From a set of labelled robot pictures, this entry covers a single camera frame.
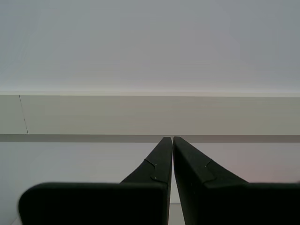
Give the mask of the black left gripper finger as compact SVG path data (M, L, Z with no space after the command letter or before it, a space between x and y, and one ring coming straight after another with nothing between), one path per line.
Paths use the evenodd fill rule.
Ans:
M251 183L181 137L173 139L173 164L187 225L297 225L298 183Z
M120 183L42 183L18 202L24 225L166 225L173 143L164 137Z

